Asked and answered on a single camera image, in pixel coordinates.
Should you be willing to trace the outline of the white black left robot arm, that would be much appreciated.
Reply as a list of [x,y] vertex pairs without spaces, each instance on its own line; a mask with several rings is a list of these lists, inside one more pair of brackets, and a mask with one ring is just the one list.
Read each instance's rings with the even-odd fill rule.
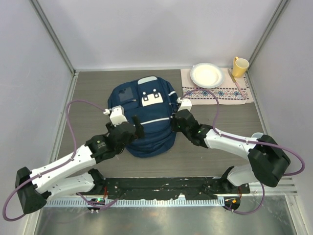
[[43,167],[17,171],[15,188],[22,212],[30,214],[43,208],[48,201],[71,193],[91,192],[100,195],[104,177],[91,169],[77,177],[71,175],[115,157],[127,144],[143,136],[143,126],[137,115],[132,120],[107,124],[108,133],[93,136],[73,153]]

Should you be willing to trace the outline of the navy blue student backpack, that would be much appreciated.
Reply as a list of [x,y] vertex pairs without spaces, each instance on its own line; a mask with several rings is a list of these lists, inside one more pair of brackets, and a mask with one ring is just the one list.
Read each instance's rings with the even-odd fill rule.
[[171,120],[178,111],[178,95],[171,83],[161,77],[148,76],[115,87],[108,98],[108,108],[122,106],[126,119],[134,124],[137,116],[144,137],[128,144],[126,149],[135,157],[147,158],[172,148],[176,132]]

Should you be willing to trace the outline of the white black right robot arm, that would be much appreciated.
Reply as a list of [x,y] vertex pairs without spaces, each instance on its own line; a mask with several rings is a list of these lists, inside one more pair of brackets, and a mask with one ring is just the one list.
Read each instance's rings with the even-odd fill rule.
[[174,114],[173,128],[195,146],[223,150],[249,162],[231,166],[224,173],[221,188],[226,193],[233,193],[238,186],[253,182],[274,188],[291,163],[272,137],[262,134],[259,138],[247,138],[223,132],[210,125],[199,124],[187,109]]

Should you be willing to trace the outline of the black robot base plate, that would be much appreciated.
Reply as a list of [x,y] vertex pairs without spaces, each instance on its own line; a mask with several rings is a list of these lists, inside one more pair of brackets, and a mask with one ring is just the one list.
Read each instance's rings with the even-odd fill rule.
[[213,177],[106,178],[102,192],[108,199],[186,200],[216,199],[218,194],[249,194],[248,184],[239,187]]

